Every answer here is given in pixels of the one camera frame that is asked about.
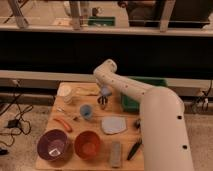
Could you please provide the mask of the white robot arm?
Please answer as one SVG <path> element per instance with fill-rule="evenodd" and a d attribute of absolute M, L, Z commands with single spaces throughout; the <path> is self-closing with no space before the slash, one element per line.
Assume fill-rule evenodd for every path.
<path fill-rule="evenodd" d="M 140 105 L 144 171 L 194 171 L 184 103 L 171 89 L 116 74 L 117 65 L 105 60 L 93 71 L 100 85 L 109 85 Z"/>

